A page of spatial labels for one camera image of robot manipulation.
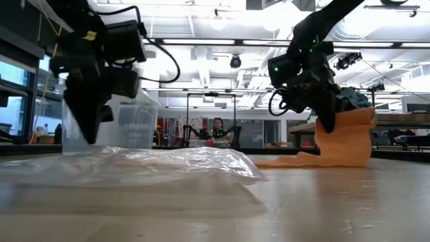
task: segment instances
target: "white table surface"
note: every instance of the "white table surface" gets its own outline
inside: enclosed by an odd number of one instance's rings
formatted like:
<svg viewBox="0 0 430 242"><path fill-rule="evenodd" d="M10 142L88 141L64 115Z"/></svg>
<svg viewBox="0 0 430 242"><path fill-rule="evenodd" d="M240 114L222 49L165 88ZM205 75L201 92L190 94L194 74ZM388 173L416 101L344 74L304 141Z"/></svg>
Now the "white table surface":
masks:
<svg viewBox="0 0 430 242"><path fill-rule="evenodd" d="M250 156L270 160L272 156ZM430 240L430 166L264 170L252 186L219 179L142 188L0 184L0 241Z"/></svg>

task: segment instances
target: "orange fabric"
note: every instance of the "orange fabric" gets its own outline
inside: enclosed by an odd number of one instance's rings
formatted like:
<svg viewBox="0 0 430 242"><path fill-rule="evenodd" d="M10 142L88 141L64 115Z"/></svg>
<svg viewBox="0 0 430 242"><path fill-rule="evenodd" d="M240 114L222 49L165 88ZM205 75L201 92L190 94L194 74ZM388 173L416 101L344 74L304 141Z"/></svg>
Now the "orange fabric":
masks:
<svg viewBox="0 0 430 242"><path fill-rule="evenodd" d="M361 108L336 114L335 129L327 134L319 119L315 143L320 155L299 152L296 157L279 156L275 161L258 161L259 168L363 167L370 159L370 130L375 128L374 108Z"/></svg>

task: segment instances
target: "white ceiling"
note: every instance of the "white ceiling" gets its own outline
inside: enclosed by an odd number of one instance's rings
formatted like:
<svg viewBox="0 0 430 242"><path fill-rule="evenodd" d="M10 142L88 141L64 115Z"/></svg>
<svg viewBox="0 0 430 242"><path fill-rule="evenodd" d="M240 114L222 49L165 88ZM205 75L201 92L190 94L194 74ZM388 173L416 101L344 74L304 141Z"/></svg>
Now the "white ceiling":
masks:
<svg viewBox="0 0 430 242"><path fill-rule="evenodd" d="M37 0L30 0L37 5ZM291 29L309 13L300 12L292 3L284 0L263 11L245 11L245 0L196 0L193 7L186 6L186 0L89 0L97 11L114 11L128 5L138 4L150 38L240 38L240 39L286 39L291 38ZM364 5L380 5L379 0L367 0L348 15L329 34L329 40L369 40L369 41L430 41L430 1L410 0L408 5L420 5L417 16L410 12L364 9ZM220 9L219 17L214 17L214 6ZM106 24L134 19L135 12L103 16ZM190 88L192 79L200 78L199 60L194 60L194 46L166 46L181 67L181 78L176 87ZM238 74L243 69L264 71L269 57L283 53L284 49L268 47L208 46L214 53L226 57L208 61L209 76L216 87L217 81L231 80L237 85ZM161 79L175 75L173 63L153 46L147 50L157 52L154 60ZM391 80L400 83L400 75L413 69L421 62L430 61L430 50L361 50L363 59ZM242 60L240 69L229 67L229 58L238 54ZM347 70L337 71L335 77L339 85L359 87L360 83L375 79L380 74L361 61ZM387 89L398 89L386 81Z"/></svg>

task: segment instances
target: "plastic wrap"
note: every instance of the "plastic wrap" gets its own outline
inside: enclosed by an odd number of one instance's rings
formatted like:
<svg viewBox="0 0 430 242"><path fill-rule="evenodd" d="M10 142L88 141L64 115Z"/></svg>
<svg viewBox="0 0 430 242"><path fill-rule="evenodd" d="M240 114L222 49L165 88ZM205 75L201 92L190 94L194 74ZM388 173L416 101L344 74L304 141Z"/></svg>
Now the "plastic wrap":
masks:
<svg viewBox="0 0 430 242"><path fill-rule="evenodd" d="M140 186L208 175L242 184L265 180L243 153L210 147L172 151L93 147L75 155L0 164L0 182L59 186Z"/></svg>

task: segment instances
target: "transparent container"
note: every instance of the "transparent container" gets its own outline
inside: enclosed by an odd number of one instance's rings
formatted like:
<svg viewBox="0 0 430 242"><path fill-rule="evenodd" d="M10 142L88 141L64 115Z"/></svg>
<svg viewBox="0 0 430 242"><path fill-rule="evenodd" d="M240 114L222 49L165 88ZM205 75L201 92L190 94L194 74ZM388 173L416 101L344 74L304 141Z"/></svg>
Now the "transparent container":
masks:
<svg viewBox="0 0 430 242"><path fill-rule="evenodd" d="M129 149L151 149L157 113L160 104L146 92L140 90L135 99L113 95L106 104L114 113L113 122L102 122L96 145L124 147ZM89 145L73 118L69 107L62 102L62 152L73 154L84 151Z"/></svg>

